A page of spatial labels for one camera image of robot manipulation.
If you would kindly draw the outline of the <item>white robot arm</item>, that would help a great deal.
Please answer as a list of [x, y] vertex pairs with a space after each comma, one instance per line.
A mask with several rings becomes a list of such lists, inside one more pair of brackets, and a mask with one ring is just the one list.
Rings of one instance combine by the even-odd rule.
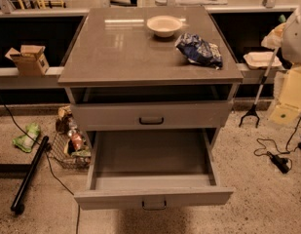
[[278, 76], [275, 101], [269, 109], [270, 121], [290, 124], [301, 113], [301, 5], [287, 19], [282, 32], [282, 56], [291, 68]]

